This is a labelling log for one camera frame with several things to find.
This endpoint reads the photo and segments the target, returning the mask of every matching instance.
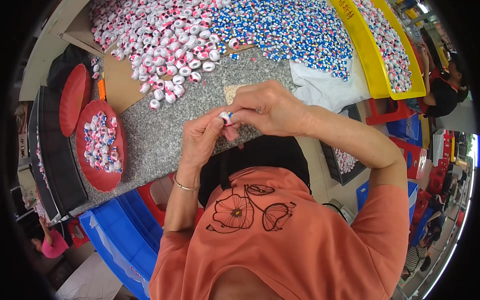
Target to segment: gold bracelet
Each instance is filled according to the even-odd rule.
[[[178,181],[177,181],[177,173],[175,173],[173,175],[173,182],[181,189],[184,189],[184,190],[187,190],[187,191],[198,191],[200,189],[200,187],[198,188],[187,188],[187,187],[184,187],[183,185],[179,184]]]

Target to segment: hand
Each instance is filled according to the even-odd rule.
[[[180,165],[201,169],[212,156],[216,140],[224,135],[229,141],[238,137],[232,126],[224,126],[218,116],[226,107],[214,108],[197,119],[183,125],[182,155]]]
[[[430,50],[428,49],[428,46],[425,42],[419,42],[419,46],[425,49],[425,52],[427,52],[427,56],[430,57]]]
[[[40,222],[40,225],[41,225],[42,227],[46,227],[46,226],[47,226],[47,221],[46,221],[44,218],[40,217],[40,218],[38,218],[38,221]]]
[[[234,127],[250,124],[277,136],[305,134],[310,117],[308,107],[275,80],[240,87],[228,111]]]
[[[428,58],[427,50],[425,48],[420,48],[420,58],[424,70],[429,69],[430,59]]]

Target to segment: granite table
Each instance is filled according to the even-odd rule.
[[[96,190],[81,172],[77,153],[73,151],[88,201],[73,210],[72,214],[79,214],[177,170],[184,122],[225,105],[226,93],[230,91],[233,94],[236,85],[276,79],[290,91],[295,87],[288,61],[268,60],[259,48],[242,51],[239,56],[240,60],[223,57],[221,65],[217,65],[212,73],[200,72],[205,85],[186,82],[185,94],[174,104],[162,103],[159,110],[152,110],[148,104],[153,94],[149,94],[120,114],[127,133],[129,161],[122,181],[113,191],[103,193]],[[98,98],[97,95],[98,91],[93,90],[93,98]],[[261,135],[251,126],[242,126],[239,134],[234,142],[219,139],[214,154]],[[74,135],[70,137],[70,142],[75,149]]]

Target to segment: woman in black shirt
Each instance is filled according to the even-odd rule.
[[[423,82],[427,95],[421,100],[406,99],[405,103],[418,113],[424,113],[425,117],[446,116],[468,95],[465,68],[458,55],[451,53],[451,60],[448,62],[449,73],[440,73],[433,63],[427,45],[420,43],[420,47],[424,69]]]

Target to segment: orange shirt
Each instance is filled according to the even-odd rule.
[[[389,299],[408,245],[408,196],[369,191],[352,226],[314,201],[289,170],[249,168],[217,188],[192,238],[165,233],[152,300],[205,300],[224,271],[242,266],[285,300]]]

